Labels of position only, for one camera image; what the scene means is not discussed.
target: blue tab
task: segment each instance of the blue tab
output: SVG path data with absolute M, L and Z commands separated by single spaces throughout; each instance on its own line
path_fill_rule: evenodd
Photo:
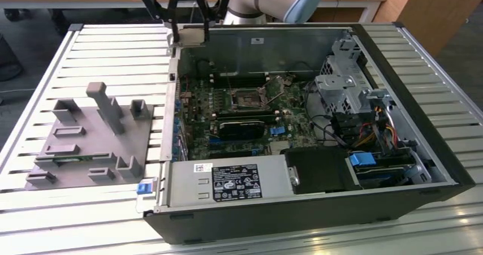
M 138 184 L 138 195 L 146 195 L 153 193 L 153 183 Z
M 270 128 L 271 135 L 281 135 L 286 132 L 286 127 Z
M 278 128 L 278 135 L 281 135 L 283 133 L 286 133 L 286 127 L 282 126 Z
M 353 166 L 373 166 L 377 164 L 377 160 L 370 152 L 354 153 L 349 159 Z

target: sticker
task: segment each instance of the sticker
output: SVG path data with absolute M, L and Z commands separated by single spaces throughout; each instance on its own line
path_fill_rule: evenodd
M 211 172 L 213 167 L 214 167 L 214 163 L 197 163 L 195 172 Z
M 265 38 L 253 38 L 251 39 L 251 44 L 253 45 L 259 45 L 259 44 L 263 44 L 265 42 L 266 42 Z
M 262 198 L 262 184 L 257 165 L 223 167 L 210 165 L 214 180 L 214 200 L 217 202 Z

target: red wire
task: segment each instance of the red wire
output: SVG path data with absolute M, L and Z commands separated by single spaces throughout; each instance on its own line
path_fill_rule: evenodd
M 361 126 L 359 139 L 363 137 L 363 130 L 365 130 L 365 127 L 366 127 L 367 125 L 371 125 L 371 123 L 365 123 L 365 124 Z

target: aluminum extrusion table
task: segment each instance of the aluminum extrusion table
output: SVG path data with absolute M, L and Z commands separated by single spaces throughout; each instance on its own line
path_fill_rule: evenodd
M 162 25 L 86 25 L 68 32 L 0 154 L 2 254 L 474 254 L 483 248 L 483 114 L 405 28 L 365 24 L 477 187 L 399 220 L 321 230 L 170 245 L 143 221 L 137 184 L 24 191 L 26 175 L 55 121 L 55 100 L 109 85 L 119 104 L 143 98 L 155 115 L 146 177 L 159 175 L 167 29 Z M 370 69 L 379 86 L 382 80 Z

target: warning label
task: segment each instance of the warning label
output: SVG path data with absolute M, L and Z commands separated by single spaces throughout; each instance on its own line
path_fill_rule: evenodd
M 217 202 L 262 197 L 257 165 L 223 166 L 211 169 Z

